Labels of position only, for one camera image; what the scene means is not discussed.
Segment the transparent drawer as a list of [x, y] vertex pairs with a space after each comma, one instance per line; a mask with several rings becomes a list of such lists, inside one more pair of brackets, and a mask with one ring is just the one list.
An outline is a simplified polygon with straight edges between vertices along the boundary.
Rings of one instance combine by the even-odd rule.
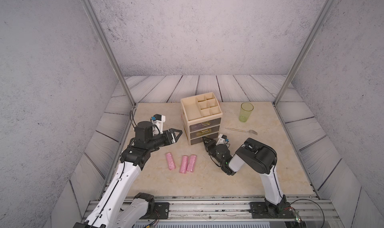
[[190, 145], [195, 145], [195, 144], [203, 142], [203, 138], [216, 139], [218, 136], [219, 136], [219, 133], [214, 133], [214, 134], [210, 134], [210, 135], [207, 135], [207, 136], [203, 136], [203, 137], [199, 137], [199, 138], [196, 138], [196, 139], [192, 139], [190, 141]]
[[219, 130], [220, 130], [220, 126], [215, 126], [215, 127], [207, 128], [207, 129], [204, 129], [204, 130], [192, 132], [190, 134], [190, 139], [196, 139], [196, 138], [199, 138], [199, 137], [203, 137], [203, 136], [207, 136], [207, 135], [210, 135], [210, 134], [214, 134], [214, 133], [217, 133]]
[[201, 123], [197, 123], [197, 124], [194, 124], [194, 125], [190, 125], [190, 132], [193, 133], [193, 132], [196, 132], [196, 131], [199, 131], [199, 130], [203, 130], [203, 129], [219, 126], [220, 123], [221, 123], [221, 118], [217, 118], [217, 119], [213, 119], [213, 120], [210, 120], [210, 121], [206, 121], [206, 122], [201, 122]]

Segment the beige drawer organizer cabinet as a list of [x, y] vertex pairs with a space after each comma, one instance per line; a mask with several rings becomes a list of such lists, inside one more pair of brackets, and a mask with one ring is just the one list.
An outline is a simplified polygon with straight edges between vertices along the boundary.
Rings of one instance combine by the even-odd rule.
[[205, 93], [181, 99], [184, 129], [190, 144], [190, 125], [223, 117], [220, 102], [215, 94]]

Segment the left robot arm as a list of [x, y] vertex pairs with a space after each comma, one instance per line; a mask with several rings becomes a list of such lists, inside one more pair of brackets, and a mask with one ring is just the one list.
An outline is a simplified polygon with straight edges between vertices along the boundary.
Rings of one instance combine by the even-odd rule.
[[151, 153], [161, 147], [175, 144], [183, 132], [170, 128], [161, 130], [150, 121], [135, 126], [135, 137], [122, 152], [116, 174], [96, 208], [84, 223], [75, 223], [76, 228], [131, 228], [142, 217], [155, 212], [154, 196], [138, 193], [131, 204], [121, 210], [125, 198], [136, 178], [142, 172]]

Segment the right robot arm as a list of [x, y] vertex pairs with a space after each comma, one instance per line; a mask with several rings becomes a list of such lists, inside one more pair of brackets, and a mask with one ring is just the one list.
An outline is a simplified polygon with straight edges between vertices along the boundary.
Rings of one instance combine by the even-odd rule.
[[266, 209], [272, 216], [278, 216], [288, 207], [286, 196], [280, 188], [276, 165], [277, 152], [259, 141], [247, 138], [232, 156], [227, 144], [203, 137], [205, 150], [212, 161], [229, 176], [237, 173], [245, 164], [260, 174], [265, 191]]

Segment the pink bag roll left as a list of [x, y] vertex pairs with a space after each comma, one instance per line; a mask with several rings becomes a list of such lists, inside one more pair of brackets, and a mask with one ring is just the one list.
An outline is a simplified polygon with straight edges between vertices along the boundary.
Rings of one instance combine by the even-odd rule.
[[166, 153], [166, 160], [167, 160], [167, 163], [168, 163], [168, 168], [170, 171], [174, 170], [176, 168], [176, 164], [175, 164], [175, 161], [173, 159], [173, 155], [171, 152], [169, 153]]

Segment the pink bag roll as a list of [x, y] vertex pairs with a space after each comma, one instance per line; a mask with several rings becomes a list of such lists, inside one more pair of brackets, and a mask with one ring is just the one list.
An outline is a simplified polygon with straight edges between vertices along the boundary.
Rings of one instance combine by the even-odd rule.
[[175, 164], [175, 161], [173, 159], [173, 155], [171, 152], [169, 153], [166, 153], [166, 160], [167, 160], [167, 163], [168, 163], [168, 168], [170, 171], [174, 170], [176, 168], [176, 164]]
[[181, 162], [179, 173], [185, 174], [187, 172], [188, 161], [189, 161], [189, 156], [182, 156], [182, 162]]
[[195, 166], [196, 166], [196, 161], [197, 161], [197, 156], [196, 155], [191, 155], [189, 157], [188, 166], [187, 166], [187, 172], [190, 172], [190, 173], [194, 172]]

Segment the pink bag roll right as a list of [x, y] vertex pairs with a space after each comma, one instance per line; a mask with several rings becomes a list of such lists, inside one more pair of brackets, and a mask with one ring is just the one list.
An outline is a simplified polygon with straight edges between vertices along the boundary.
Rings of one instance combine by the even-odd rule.
[[191, 155], [189, 157], [188, 166], [187, 166], [187, 172], [190, 172], [190, 173], [194, 172], [195, 166], [196, 166], [196, 161], [197, 161], [197, 156], [196, 155]]

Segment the metal spoon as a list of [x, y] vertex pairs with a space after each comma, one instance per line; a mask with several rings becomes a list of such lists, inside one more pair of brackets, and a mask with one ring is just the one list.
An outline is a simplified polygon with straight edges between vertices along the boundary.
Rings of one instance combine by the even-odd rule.
[[258, 133], [254, 130], [241, 130], [241, 129], [234, 129], [234, 128], [226, 128], [226, 130], [231, 130], [231, 131], [237, 131], [237, 132], [243, 132], [243, 133], [250, 133], [254, 135], [258, 135]]

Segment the green translucent cup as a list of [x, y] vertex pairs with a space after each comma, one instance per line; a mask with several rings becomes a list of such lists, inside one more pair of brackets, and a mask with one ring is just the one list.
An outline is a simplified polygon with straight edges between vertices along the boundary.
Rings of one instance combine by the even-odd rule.
[[242, 103], [241, 104], [241, 109], [240, 109], [240, 114], [239, 114], [239, 121], [240, 122], [247, 122], [249, 119], [252, 111], [254, 110], [254, 106], [251, 103]]

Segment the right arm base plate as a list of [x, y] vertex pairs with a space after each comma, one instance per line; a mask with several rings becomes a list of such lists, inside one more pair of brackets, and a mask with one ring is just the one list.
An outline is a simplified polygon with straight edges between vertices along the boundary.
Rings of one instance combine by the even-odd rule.
[[290, 203], [281, 200], [277, 205], [268, 201], [250, 202], [249, 212], [253, 219], [295, 219]]

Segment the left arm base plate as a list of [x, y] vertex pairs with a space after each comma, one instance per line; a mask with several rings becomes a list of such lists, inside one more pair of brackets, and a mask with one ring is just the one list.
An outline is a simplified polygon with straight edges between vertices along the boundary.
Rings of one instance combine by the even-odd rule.
[[169, 218], [170, 203], [150, 204], [149, 211], [141, 220], [167, 220]]

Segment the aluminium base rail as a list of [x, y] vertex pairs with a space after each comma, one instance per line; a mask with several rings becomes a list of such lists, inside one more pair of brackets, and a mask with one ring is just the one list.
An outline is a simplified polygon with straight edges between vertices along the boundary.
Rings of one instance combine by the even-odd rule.
[[[171, 223], [181, 227], [183, 223], [198, 227], [249, 227], [259, 223], [261, 227], [282, 225], [284, 228], [342, 228], [344, 227], [336, 208], [329, 200], [312, 196], [288, 196], [287, 202], [295, 212], [295, 219], [253, 219], [250, 202], [264, 202], [261, 196], [235, 197], [156, 197], [155, 203], [170, 203], [169, 218], [158, 220], [157, 226]], [[143, 227], [153, 220], [139, 220]]]

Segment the left aluminium frame post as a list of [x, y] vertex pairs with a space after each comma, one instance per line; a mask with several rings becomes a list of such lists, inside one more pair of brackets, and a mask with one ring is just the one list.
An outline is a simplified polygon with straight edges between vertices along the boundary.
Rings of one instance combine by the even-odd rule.
[[118, 61], [112, 51], [112, 48], [107, 40], [107, 37], [103, 31], [103, 28], [100, 24], [100, 21], [97, 17], [97, 14], [94, 10], [94, 7], [91, 3], [91, 0], [80, 0], [82, 5], [83, 5], [83, 8], [85, 9], [85, 12], [91, 22], [91, 25], [94, 29], [94, 31], [96, 32], [97, 36], [98, 36], [98, 39], [102, 45], [102, 48], [104, 50], [104, 52], [106, 53], [107, 55], [107, 58], [112, 66], [112, 69], [114, 70], [116, 76], [117, 76], [117, 79], [120, 83], [120, 85], [122, 86], [122, 89], [125, 93], [125, 95], [128, 97], [130, 103], [132, 106], [136, 107], [136, 102], [130, 92], [130, 89], [126, 83], [126, 80], [122, 74], [122, 71], [120, 69], [120, 66], [118, 64]]

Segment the aluminium frame post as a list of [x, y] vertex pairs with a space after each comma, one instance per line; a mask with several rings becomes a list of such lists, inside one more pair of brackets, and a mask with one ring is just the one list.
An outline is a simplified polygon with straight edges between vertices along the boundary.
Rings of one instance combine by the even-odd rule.
[[298, 72], [300, 66], [302, 65], [307, 53], [309, 52], [312, 44], [314, 43], [317, 34], [321, 30], [324, 22], [327, 19], [327, 16], [331, 12], [332, 7], [336, 1], [337, 0], [326, 0], [325, 1], [325, 3], [323, 5], [319, 15], [317, 16], [317, 18], [316, 18], [316, 20], [315, 20], [315, 22], [314, 22], [314, 24], [313, 24], [313, 26], [309, 32], [304, 44], [303, 44], [300, 52], [298, 53], [292, 67], [290, 68], [290, 70], [286, 76], [286, 79], [284, 80], [277, 97], [275, 98], [275, 100], [273, 102], [274, 107], [277, 107], [278, 104], [282, 101], [282, 98], [285, 95], [286, 90], [288, 89], [290, 83], [292, 82], [295, 75], [297, 74], [297, 72]]
[[136, 107], [136, 102], [130, 92], [130, 89], [126, 83], [126, 80], [122, 74], [122, 71], [120, 69], [120, 66], [118, 64], [118, 61], [112, 51], [112, 48], [107, 40], [107, 37], [103, 31], [103, 28], [100, 24], [100, 21], [97, 17], [97, 14], [94, 10], [94, 7], [91, 3], [91, 0], [80, 0], [82, 5], [83, 5], [83, 8], [85, 9], [85, 12], [91, 22], [91, 25], [94, 29], [94, 31], [96, 32], [97, 36], [98, 36], [98, 39], [102, 45], [102, 48], [104, 50], [104, 52], [106, 53], [107, 55], [107, 58], [112, 66], [112, 69], [114, 70], [116, 76], [117, 76], [117, 79], [120, 83], [120, 85], [122, 86], [122, 89], [125, 93], [125, 95], [128, 97], [130, 103], [132, 106]]

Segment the right aluminium frame post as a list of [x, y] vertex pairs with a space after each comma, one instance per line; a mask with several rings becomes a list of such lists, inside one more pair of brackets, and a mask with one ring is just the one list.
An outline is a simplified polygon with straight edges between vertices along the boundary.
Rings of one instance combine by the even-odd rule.
[[327, 19], [327, 16], [331, 12], [332, 7], [336, 1], [337, 0], [326, 0], [325, 1], [325, 3], [323, 5], [319, 15], [317, 16], [317, 18], [316, 18], [316, 20], [315, 20], [315, 22], [314, 22], [314, 24], [313, 24], [313, 26], [309, 32], [304, 44], [303, 44], [300, 52], [298, 53], [292, 67], [290, 68], [290, 70], [286, 76], [286, 79], [284, 80], [277, 97], [275, 98], [275, 100], [273, 102], [274, 107], [277, 107], [278, 104], [282, 101], [282, 98], [285, 95], [286, 90], [288, 89], [290, 83], [292, 82], [295, 75], [297, 74], [297, 72], [298, 72], [300, 66], [302, 65], [307, 53], [309, 52], [312, 44], [314, 43], [317, 34], [321, 30], [324, 22]]

